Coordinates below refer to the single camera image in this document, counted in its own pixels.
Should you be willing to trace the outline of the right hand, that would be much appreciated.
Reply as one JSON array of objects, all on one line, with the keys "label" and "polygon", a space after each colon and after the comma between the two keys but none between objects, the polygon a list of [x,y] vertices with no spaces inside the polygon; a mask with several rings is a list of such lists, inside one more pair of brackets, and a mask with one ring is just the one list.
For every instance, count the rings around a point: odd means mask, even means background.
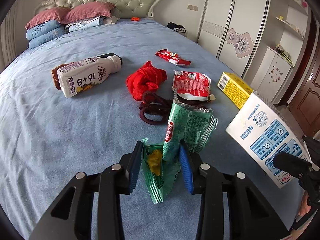
[{"label": "right hand", "polygon": [[305,191],[301,200],[299,211],[297,213],[297,215],[300,217],[303,217],[304,215],[306,215],[311,209],[311,206],[307,203],[308,197],[309,197],[308,192]]}]

